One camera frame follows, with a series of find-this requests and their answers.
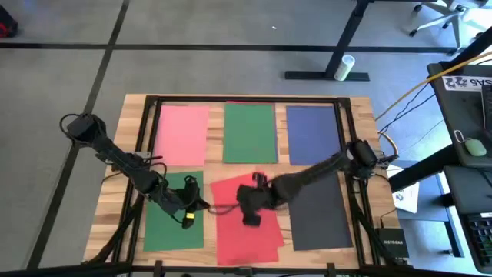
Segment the paper label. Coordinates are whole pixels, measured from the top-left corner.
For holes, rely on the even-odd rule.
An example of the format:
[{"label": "paper label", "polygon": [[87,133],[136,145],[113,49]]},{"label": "paper label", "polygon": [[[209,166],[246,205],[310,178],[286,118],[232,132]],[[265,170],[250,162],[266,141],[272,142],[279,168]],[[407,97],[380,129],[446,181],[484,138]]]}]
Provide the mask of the paper label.
[{"label": "paper label", "polygon": [[[398,166],[390,165],[387,168],[387,175],[388,177],[391,177],[402,170],[403,169]],[[408,186],[405,189],[393,192],[394,206],[398,209],[403,209],[408,212],[416,213],[419,186],[420,183],[416,182],[415,184]]]},{"label": "paper label", "polygon": [[492,85],[492,77],[443,76],[442,79],[448,91],[480,92],[482,85]]}]

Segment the red paper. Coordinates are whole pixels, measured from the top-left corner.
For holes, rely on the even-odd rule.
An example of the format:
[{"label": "red paper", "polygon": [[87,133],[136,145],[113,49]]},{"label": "red paper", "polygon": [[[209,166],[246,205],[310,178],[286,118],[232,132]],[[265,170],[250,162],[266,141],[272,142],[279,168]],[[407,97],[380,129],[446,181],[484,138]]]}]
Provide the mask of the red paper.
[{"label": "red paper", "polygon": [[[211,184],[215,205],[235,204],[239,185],[256,186],[253,175],[247,174]],[[284,239],[274,211],[262,209],[261,224],[243,224],[239,208],[217,217],[217,260],[219,265],[244,265],[278,261],[277,248]]]}]

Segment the wooden table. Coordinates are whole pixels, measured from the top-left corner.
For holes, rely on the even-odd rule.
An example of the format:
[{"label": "wooden table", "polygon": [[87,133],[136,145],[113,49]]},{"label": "wooden table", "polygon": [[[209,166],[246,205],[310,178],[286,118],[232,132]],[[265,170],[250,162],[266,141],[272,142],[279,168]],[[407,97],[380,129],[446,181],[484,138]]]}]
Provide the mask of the wooden table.
[{"label": "wooden table", "polygon": [[[141,123],[142,112],[144,109],[146,95],[126,95],[125,103],[121,110],[121,116],[118,123],[118,129],[115,135],[115,144],[126,152],[135,150],[135,142],[138,136],[138,130]],[[369,98],[350,98],[352,105],[352,114],[354,117],[357,137],[369,141],[373,149],[379,149],[378,135],[374,121],[371,102]],[[172,105],[203,105],[203,102],[172,102]],[[253,171],[261,170],[270,177],[285,172],[297,172],[304,169],[304,166],[292,166],[289,164],[288,154],[288,137],[287,137],[287,120],[285,106],[286,103],[276,103],[276,125],[278,130],[278,164],[274,165],[235,165],[222,163],[222,149],[224,138],[224,103],[207,102],[205,105],[210,106],[209,126],[207,135],[207,154],[205,167],[176,167],[171,166],[168,172],[190,172],[204,171],[204,199],[213,205],[210,184],[222,179],[228,179],[238,175],[243,175]],[[320,105],[317,104],[299,104],[292,105]],[[152,117],[153,108],[148,118]],[[345,138],[350,138],[345,110],[341,110],[342,121],[344,125]],[[145,129],[144,145],[148,143],[150,134],[149,119],[148,127]],[[154,170],[161,172],[159,166]],[[377,170],[377,173],[386,175],[385,171]],[[351,230],[352,242],[354,242],[354,230],[352,228],[350,209],[347,198],[347,188],[344,176],[339,173],[341,180],[341,191],[344,197],[345,210]],[[94,257],[101,247],[109,240],[114,230],[118,226],[120,219],[121,207],[127,187],[128,179],[123,175],[111,178],[103,183],[101,194],[98,200],[98,206],[95,212],[94,221],[88,238],[84,259]],[[379,226],[380,217],[394,210],[391,189],[387,180],[380,176],[374,176],[369,180],[367,188],[370,199],[371,211],[373,215],[374,227]],[[134,265],[154,265],[155,260],[162,260],[167,266],[217,266],[216,259],[216,224],[215,215],[204,214],[204,248],[187,249],[177,251],[163,252],[143,252],[143,241],[145,233],[145,206],[142,213],[141,226],[138,232],[138,242],[135,253]],[[334,263],[337,269],[358,269],[357,253],[355,247],[346,249],[323,249],[311,251],[294,251],[292,245],[291,224],[288,215],[288,209],[278,211],[278,222],[284,236],[284,246],[278,249],[279,261],[269,263],[258,263],[249,266],[267,267],[267,268],[326,268],[327,263]],[[399,228],[397,214],[392,212],[384,217],[385,227]],[[362,242],[364,246],[364,256],[367,263],[371,261],[371,250],[367,234],[361,226]],[[124,242],[121,259],[125,259],[128,251],[128,240]]]}]

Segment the black desk frame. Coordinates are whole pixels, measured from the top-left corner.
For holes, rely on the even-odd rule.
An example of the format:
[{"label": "black desk frame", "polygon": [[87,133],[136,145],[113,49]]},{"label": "black desk frame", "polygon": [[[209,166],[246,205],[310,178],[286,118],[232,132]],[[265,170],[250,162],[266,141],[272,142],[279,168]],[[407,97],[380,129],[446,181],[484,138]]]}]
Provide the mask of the black desk frame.
[{"label": "black desk frame", "polygon": [[[435,2],[437,0],[378,0],[392,2]],[[287,80],[325,80],[335,81],[334,74],[341,63],[341,59],[348,49],[352,38],[361,24],[364,13],[366,12],[369,3],[374,3],[374,0],[357,0],[354,10],[345,25],[337,46],[333,51],[333,55],[328,62],[327,68],[323,72],[303,72],[303,71],[286,71],[284,77]],[[345,81],[370,81],[368,73],[350,72]]]}]

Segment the black paper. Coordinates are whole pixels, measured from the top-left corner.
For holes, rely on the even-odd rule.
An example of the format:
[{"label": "black paper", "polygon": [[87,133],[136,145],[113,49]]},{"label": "black paper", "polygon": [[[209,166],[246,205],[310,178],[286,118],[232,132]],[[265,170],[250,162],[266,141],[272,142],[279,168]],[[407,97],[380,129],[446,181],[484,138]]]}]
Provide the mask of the black paper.
[{"label": "black paper", "polygon": [[336,172],[303,187],[288,206],[294,250],[352,247]]}]

